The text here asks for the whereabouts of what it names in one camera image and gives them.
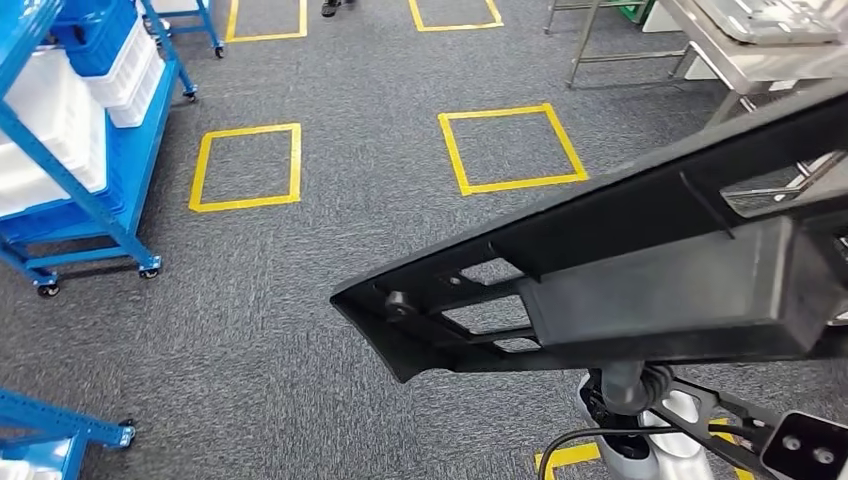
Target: yellow floor marking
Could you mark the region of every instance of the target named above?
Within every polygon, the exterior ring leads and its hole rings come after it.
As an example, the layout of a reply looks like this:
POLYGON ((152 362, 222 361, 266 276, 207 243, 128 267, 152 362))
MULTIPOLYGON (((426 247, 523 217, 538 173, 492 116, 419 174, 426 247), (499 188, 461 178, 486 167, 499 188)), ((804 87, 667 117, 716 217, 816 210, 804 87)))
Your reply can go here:
MULTIPOLYGON (((545 471, 545 480, 555 480, 554 468, 566 467, 575 463, 583 463, 601 458, 601 452, 598 451, 598 445, 593 443, 584 443, 576 447, 560 448, 554 450, 548 460, 548 466, 545 471)), ((542 463, 542 454, 536 454, 536 471, 539 471, 539 464, 542 463)))
POLYGON ((501 13, 498 11, 498 7, 495 6, 495 1, 486 0, 486 6, 492 14, 492 21, 489 23, 428 27, 424 25, 424 21, 421 20, 421 11, 418 9, 418 1, 409 0, 409 10, 412 12, 412 20, 415 22, 415 28, 417 28, 419 32, 447 32, 450 30, 478 30, 481 28, 503 27, 503 19, 501 18, 501 13))
POLYGON ((306 0, 300 0, 298 7, 298 31, 294 33, 271 33, 267 35, 236 36, 239 0, 230 0, 230 17, 227 19, 227 34, 224 40, 229 43, 260 42, 263 40, 285 40, 287 38, 302 38, 306 36, 306 0))
MULTIPOLYGON (((715 423, 718 425, 727 425, 727 419, 719 418, 717 420, 711 421, 710 423, 715 423)), ((715 435, 718 435, 719 437, 727 440, 728 442, 736 443, 736 438, 734 438, 733 435, 729 433, 716 433, 715 435)), ((741 468, 736 467, 733 467, 733 470, 736 471, 736 476, 739 477, 739 480, 756 480, 751 474, 751 472, 747 470, 742 470, 741 468)))
POLYGON ((542 105, 534 105, 530 107, 518 108, 501 108, 497 110, 480 110, 475 112, 451 112, 439 114, 439 125, 442 128, 442 134, 445 136, 445 145, 448 148, 448 155, 451 159, 451 166, 456 175, 456 183, 459 185, 459 192, 462 195, 471 195, 474 193, 489 193, 501 190, 514 190, 516 188, 541 187, 545 185, 557 185, 560 183, 582 182, 589 178, 583 164, 577 157, 577 152, 568 139, 565 129, 554 112, 553 107, 549 103, 542 105), (528 178, 525 180, 510 180, 506 182, 486 183, 482 185, 471 185, 468 183, 468 177, 465 174, 465 167, 462 165, 462 160, 459 157, 459 147, 456 144, 453 130, 450 126, 451 120, 464 118, 490 118, 490 117, 506 117, 509 115, 524 115, 532 113, 544 113, 547 116, 551 127, 554 129, 560 145, 568 158, 574 173, 567 175, 551 175, 547 177, 528 178))
POLYGON ((217 130, 203 135, 200 150, 197 153, 197 167, 194 171, 194 181, 191 185, 191 196, 188 207, 195 212, 220 212, 240 208, 252 208, 266 205, 281 205, 300 201, 300 157, 301 130, 299 123, 282 125, 264 125, 261 127, 237 128, 233 130, 217 130), (289 168, 289 193, 271 197, 259 197, 246 200, 230 200, 224 202, 202 203, 203 183, 206 180, 206 166, 209 163, 209 152, 212 140, 216 138, 237 137, 241 135, 258 135, 261 133, 291 132, 291 154, 289 168))
MULTIPOLYGON (((710 423, 727 425, 727 419, 719 418, 717 420, 712 420, 710 423)), ((718 435, 727 441, 736 443, 736 440, 730 434, 716 433, 715 435, 718 435)), ((595 443, 584 443, 583 445, 554 450, 554 453, 551 454, 551 458, 548 460, 547 468, 545 469, 545 480, 555 480, 554 468, 589 462, 599 458, 601 458, 601 452, 598 451, 598 446, 595 443)), ((539 471, 539 464, 541 462, 542 454, 537 453, 534 462, 537 472, 539 471)), ((753 475, 745 470, 738 468, 735 468, 734 470, 736 471, 736 476, 739 477, 739 480, 756 480, 753 475)))

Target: blue metal shelf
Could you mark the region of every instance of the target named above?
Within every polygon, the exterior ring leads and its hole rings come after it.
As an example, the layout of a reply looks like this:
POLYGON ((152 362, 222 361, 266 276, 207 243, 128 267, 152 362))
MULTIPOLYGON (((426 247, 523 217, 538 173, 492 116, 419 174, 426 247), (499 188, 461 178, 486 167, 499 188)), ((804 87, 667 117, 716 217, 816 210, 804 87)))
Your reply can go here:
MULTIPOLYGON (((122 187, 120 190, 125 196, 124 210, 119 213, 112 212, 106 208, 100 198, 85 189, 3 101, 4 92, 14 82, 32 51, 56 21, 65 0, 0 0, 0 3, 8 1, 14 3, 12 8, 8 9, 4 5, 0 9, 0 87, 3 87, 0 88, 0 130, 3 130, 9 139, 70 195, 87 214, 88 219, 43 235, 15 239, 14 243, 0 235, 0 260, 26 275, 38 287, 39 293, 46 296, 53 296, 59 292, 58 275, 47 267, 67 263, 129 256, 138 263, 142 277, 152 278, 158 273, 161 259, 153 255, 136 236, 138 222, 147 198, 147 188, 150 185, 165 121, 168 118, 176 77, 183 84, 183 96, 191 101, 195 99, 197 86, 191 82, 185 67, 180 62, 162 27, 159 15, 150 5, 150 0, 139 0, 145 7, 151 26, 161 41, 166 67, 142 125, 125 129, 117 129, 112 125, 108 127, 107 141, 117 143, 118 148, 124 153, 120 161, 111 158, 111 167, 119 169, 122 187), (26 249, 26 245, 33 243, 96 236, 111 237, 117 245, 47 257, 33 257, 26 249)), ((197 1, 198 7, 208 20, 208 12, 202 7, 201 0, 197 1)))
POLYGON ((2 0, 0 8, 0 98, 47 35, 64 0, 2 0))
POLYGON ((62 480, 77 478, 89 443, 126 448, 135 437, 131 421, 122 424, 104 422, 2 388, 0 427, 38 432, 0 438, 0 459, 25 460, 33 469, 62 472, 62 480))
POLYGON ((192 33, 192 32, 206 32, 209 35, 209 41, 212 44, 212 48, 215 49, 215 54, 218 57, 223 56, 224 51, 224 42, 218 37, 218 34, 215 32, 215 25, 212 24, 212 17, 209 15, 209 12, 213 8, 213 0, 195 0, 197 2, 197 8, 194 10, 182 10, 175 12, 161 12, 159 13, 159 17, 161 18, 177 18, 177 17, 200 17, 200 21, 202 25, 186 25, 175 27, 172 26, 169 30, 170 33, 178 34, 178 33, 192 33))
MULTIPOLYGON (((110 122, 107 130, 107 141, 116 142, 124 153, 124 157, 120 162, 116 162, 116 166, 120 168, 118 177, 121 179, 120 189, 124 192, 125 204, 124 210, 115 214, 115 219, 131 235, 134 235, 138 229, 138 221, 147 198, 147 187, 150 185, 153 166, 156 164, 156 154, 165 129, 165 120, 176 84, 177 69, 175 61, 165 63, 165 71, 147 110, 147 115, 144 117, 144 123, 136 128, 115 128, 110 122)), ((104 235, 108 233, 97 222, 88 220, 28 238, 25 243, 60 242, 104 235)))
POLYGON ((0 448, 3 460, 25 460, 36 469, 62 472, 62 480, 75 480, 79 473, 86 442, 79 436, 58 440, 16 442, 18 444, 0 448))

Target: caster wheel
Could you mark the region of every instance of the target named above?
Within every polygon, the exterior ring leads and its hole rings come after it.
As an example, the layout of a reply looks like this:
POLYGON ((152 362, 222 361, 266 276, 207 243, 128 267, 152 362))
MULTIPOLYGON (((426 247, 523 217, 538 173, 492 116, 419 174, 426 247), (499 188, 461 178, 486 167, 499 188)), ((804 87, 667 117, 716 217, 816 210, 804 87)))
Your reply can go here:
POLYGON ((138 276, 145 280, 150 280, 151 278, 159 276, 159 269, 151 268, 150 270, 139 270, 138 276))
POLYGON ((38 295, 44 298, 52 298, 59 295, 59 285, 40 285, 38 295))

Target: person's foot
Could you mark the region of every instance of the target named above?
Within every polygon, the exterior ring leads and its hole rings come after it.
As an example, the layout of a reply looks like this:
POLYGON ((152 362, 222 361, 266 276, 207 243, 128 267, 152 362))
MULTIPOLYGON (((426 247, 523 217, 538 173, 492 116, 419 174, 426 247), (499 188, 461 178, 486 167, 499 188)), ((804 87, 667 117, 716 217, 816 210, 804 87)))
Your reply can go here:
POLYGON ((321 7, 321 16, 322 17, 332 17, 336 14, 336 10, 339 8, 339 0, 330 0, 324 2, 324 5, 321 7))

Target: white plastic bin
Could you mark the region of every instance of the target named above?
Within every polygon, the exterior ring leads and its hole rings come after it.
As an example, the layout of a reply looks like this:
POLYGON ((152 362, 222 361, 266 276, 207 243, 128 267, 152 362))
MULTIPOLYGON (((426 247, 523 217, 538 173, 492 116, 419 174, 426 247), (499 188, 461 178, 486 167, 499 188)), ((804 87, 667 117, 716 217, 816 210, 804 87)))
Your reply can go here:
POLYGON ((91 94, 106 108, 128 104, 133 90, 141 81, 150 55, 155 52, 156 42, 147 35, 144 22, 139 17, 124 40, 109 73, 84 78, 91 94))
POLYGON ((159 87, 162 73, 165 71, 165 62, 159 58, 154 50, 147 59, 145 68, 142 69, 141 79, 135 85, 135 90, 129 96, 129 101, 121 106, 109 107, 109 117, 118 128, 137 127, 144 122, 147 109, 153 100, 153 94, 159 87))
MULTIPOLYGON (((65 52, 36 52, 5 100, 21 122, 89 191, 106 187, 106 116, 65 52)), ((0 217, 70 198, 0 132, 0 217)))
POLYGON ((33 480, 35 470, 23 460, 0 460, 0 480, 33 480))

